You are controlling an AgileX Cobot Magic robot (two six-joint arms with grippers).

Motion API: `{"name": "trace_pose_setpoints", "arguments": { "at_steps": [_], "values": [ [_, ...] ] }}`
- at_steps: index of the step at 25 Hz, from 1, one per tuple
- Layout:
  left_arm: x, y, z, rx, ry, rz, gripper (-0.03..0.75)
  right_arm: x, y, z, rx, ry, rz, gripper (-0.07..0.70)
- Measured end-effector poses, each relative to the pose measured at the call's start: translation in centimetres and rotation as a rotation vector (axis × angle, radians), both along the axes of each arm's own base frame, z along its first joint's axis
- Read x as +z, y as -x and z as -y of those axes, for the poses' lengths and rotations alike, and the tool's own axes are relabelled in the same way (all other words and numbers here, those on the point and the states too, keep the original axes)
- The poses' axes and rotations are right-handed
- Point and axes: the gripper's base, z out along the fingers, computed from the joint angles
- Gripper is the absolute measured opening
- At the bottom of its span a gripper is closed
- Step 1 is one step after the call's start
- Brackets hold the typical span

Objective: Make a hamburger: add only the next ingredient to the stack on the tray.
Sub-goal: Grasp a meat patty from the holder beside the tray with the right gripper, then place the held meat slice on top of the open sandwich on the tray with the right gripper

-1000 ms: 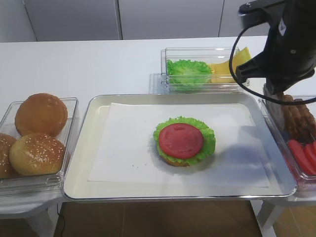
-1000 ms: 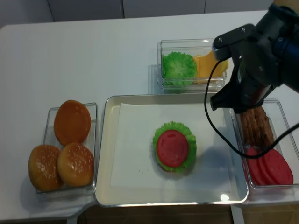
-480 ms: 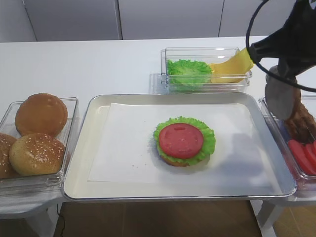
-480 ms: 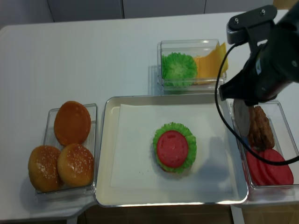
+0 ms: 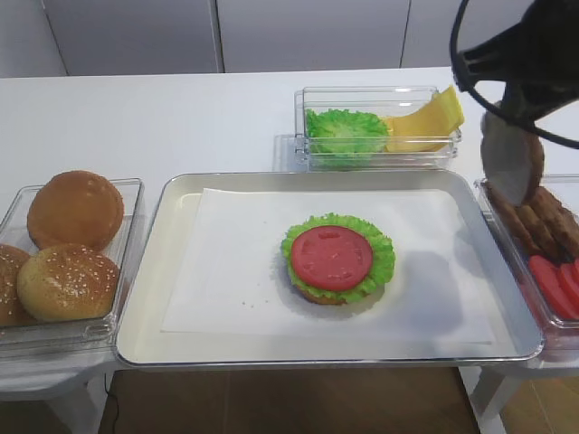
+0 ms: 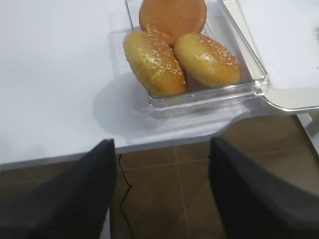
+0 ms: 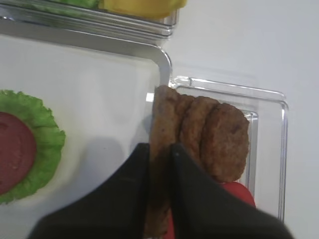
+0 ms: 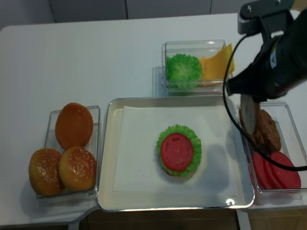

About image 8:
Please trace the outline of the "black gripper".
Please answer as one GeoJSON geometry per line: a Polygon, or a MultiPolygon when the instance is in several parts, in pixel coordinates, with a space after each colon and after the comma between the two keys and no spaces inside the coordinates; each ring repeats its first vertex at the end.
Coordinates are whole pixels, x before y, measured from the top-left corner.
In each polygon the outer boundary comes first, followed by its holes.
{"type": "Polygon", "coordinates": [[[254,61],[226,83],[229,95],[242,94],[241,124],[249,135],[256,126],[255,103],[276,99],[307,80],[307,29],[293,23],[281,36],[265,41],[254,61]]]}

